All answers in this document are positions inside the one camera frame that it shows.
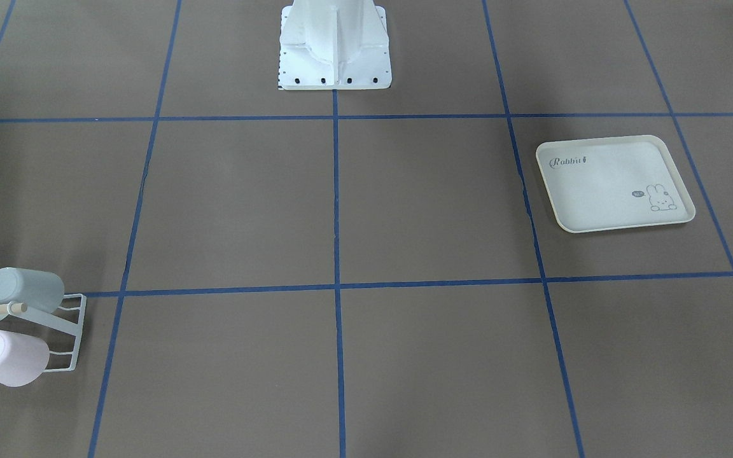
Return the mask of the grey plastic cup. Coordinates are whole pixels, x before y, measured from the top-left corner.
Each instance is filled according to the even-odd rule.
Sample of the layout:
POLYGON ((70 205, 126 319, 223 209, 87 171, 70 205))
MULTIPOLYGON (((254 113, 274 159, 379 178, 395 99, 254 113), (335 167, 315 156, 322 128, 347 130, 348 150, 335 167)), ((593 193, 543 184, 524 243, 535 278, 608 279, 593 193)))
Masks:
POLYGON ((29 308, 52 313, 61 306, 64 293, 64 283, 54 273, 0 268, 0 304, 25 303, 29 308))

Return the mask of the pink plastic cup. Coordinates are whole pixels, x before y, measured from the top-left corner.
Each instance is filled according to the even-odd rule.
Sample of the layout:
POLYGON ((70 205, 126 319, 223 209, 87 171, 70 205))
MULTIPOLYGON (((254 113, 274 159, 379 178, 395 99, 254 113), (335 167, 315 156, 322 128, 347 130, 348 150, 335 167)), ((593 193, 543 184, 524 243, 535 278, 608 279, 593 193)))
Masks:
POLYGON ((0 330, 0 384, 20 387, 43 374, 50 349, 39 337, 0 330))

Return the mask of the pale green plastic tray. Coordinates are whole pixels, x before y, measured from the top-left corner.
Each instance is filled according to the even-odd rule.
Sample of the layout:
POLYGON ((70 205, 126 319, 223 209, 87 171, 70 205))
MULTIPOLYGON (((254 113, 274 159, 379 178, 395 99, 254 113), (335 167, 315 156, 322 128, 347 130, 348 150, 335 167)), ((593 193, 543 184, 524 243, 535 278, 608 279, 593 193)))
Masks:
POLYGON ((695 217, 692 197, 657 136, 545 142, 535 158, 565 232, 674 225, 695 217))

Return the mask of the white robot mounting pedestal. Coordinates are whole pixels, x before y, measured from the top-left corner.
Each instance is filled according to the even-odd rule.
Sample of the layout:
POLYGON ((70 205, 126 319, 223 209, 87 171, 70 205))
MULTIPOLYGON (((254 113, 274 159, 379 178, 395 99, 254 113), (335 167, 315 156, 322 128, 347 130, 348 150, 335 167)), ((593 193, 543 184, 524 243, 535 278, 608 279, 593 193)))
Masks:
POLYGON ((372 1, 294 1, 281 11, 279 90, 391 86, 389 27, 372 1))

